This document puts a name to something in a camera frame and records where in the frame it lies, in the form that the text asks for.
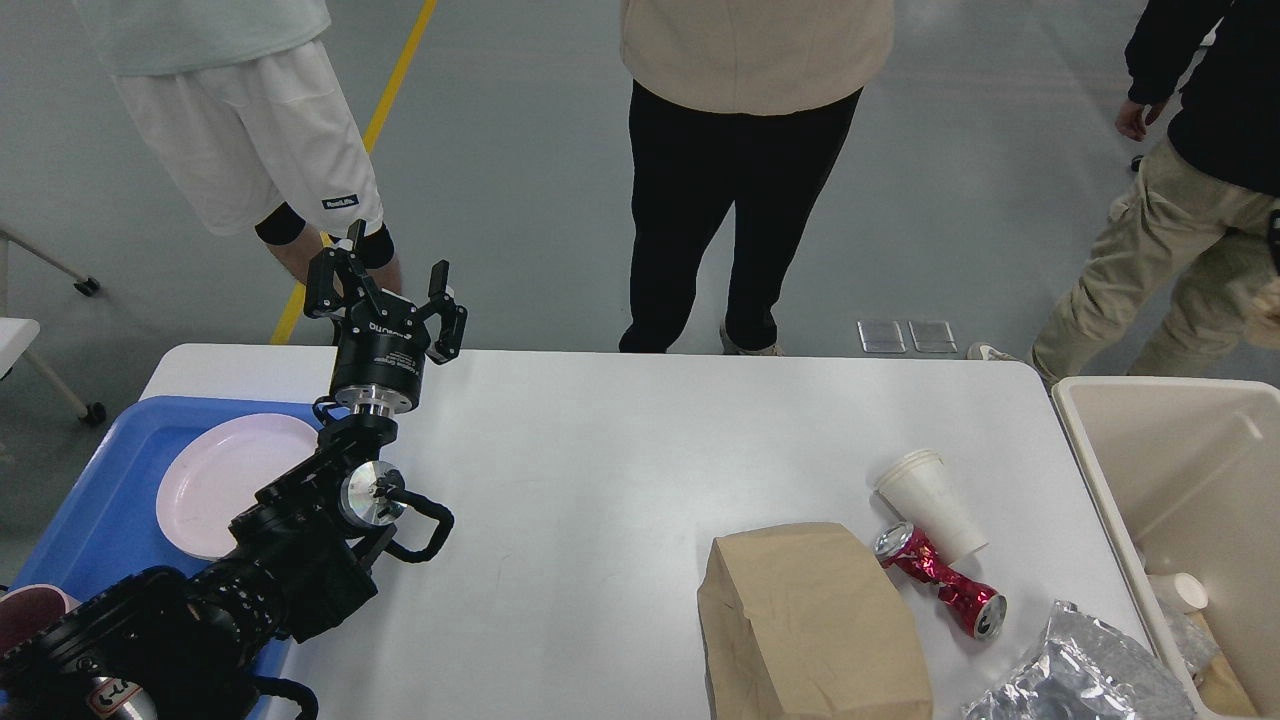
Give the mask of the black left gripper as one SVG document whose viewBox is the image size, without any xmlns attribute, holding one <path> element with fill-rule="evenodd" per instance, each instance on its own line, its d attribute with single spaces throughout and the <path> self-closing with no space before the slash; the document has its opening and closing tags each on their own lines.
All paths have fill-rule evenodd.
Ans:
<svg viewBox="0 0 1280 720">
<path fill-rule="evenodd" d="M 430 273 L 428 301 L 416 305 L 383 292 L 358 251 L 365 220 L 325 246 L 308 264 L 303 314 L 335 329 L 335 365 L 329 395 L 340 405 L 380 404 L 388 413 L 419 406 L 425 357 L 444 365 L 458 357 L 468 310 L 448 286 L 451 264 Z"/>
</svg>

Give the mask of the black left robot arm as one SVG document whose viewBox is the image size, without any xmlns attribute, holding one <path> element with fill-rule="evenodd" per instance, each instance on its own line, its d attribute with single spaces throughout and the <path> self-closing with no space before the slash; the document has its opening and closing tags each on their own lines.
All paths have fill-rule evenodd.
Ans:
<svg viewBox="0 0 1280 720">
<path fill-rule="evenodd" d="M 303 313 L 335 327 L 317 447 L 229 523 L 234 548 L 187 577 L 152 566 L 3 648 L 5 719 L 246 719 L 262 697 L 315 719 L 298 682 L 259 675 L 270 641 L 308 641 L 376 592 L 383 555 L 428 562 L 452 511 L 381 460 L 397 416 L 419 406 L 428 363 L 460 355 L 468 311 L 433 269 L 426 302 L 380 288 L 358 258 L 364 222 L 308 264 Z"/>
</svg>

